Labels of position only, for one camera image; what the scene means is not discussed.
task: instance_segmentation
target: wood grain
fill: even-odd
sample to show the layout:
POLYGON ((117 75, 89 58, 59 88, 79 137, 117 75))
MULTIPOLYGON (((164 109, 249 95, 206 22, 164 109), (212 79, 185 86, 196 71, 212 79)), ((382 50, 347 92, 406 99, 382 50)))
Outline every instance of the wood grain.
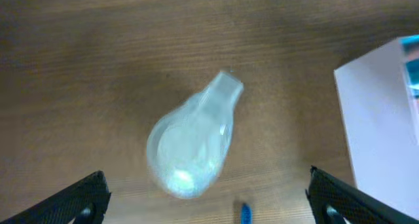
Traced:
POLYGON ((0 0, 0 219, 95 170, 105 223, 313 223, 315 164, 353 183, 333 70, 418 33, 417 0, 0 0), (154 123, 218 71, 245 84, 200 198, 151 180, 154 123))

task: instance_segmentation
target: blue object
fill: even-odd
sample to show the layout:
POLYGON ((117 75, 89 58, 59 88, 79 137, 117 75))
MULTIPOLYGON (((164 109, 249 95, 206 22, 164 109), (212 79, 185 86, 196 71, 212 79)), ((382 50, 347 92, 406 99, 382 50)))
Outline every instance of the blue object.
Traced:
POLYGON ((242 206, 242 224, 251 224, 251 208, 247 204, 242 206))

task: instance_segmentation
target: plastic bottle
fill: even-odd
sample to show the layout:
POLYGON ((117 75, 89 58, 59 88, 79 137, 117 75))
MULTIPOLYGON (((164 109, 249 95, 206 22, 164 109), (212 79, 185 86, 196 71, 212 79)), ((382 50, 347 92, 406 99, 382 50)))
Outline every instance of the plastic bottle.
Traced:
POLYGON ((217 179, 243 89, 238 79, 220 72, 201 93, 156 123, 147 141, 147 162, 167 192, 194 198, 217 179))

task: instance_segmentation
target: transparent bottle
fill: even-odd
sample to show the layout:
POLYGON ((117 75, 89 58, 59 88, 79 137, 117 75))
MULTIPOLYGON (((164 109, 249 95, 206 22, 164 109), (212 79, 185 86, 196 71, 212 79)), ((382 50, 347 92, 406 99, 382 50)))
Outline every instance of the transparent bottle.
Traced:
POLYGON ((217 179, 243 89, 238 79, 220 72, 202 92, 156 123, 147 141, 147 162, 167 192, 194 198, 217 179))

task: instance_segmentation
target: hand sanitizer bottle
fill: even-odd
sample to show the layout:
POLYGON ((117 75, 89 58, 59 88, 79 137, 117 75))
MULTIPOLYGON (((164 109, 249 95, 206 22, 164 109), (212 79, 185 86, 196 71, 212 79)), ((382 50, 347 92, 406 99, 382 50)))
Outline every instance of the hand sanitizer bottle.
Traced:
POLYGON ((167 192, 198 197, 217 179, 243 89, 238 79, 220 72, 202 92, 156 123, 147 141, 147 163, 167 192))

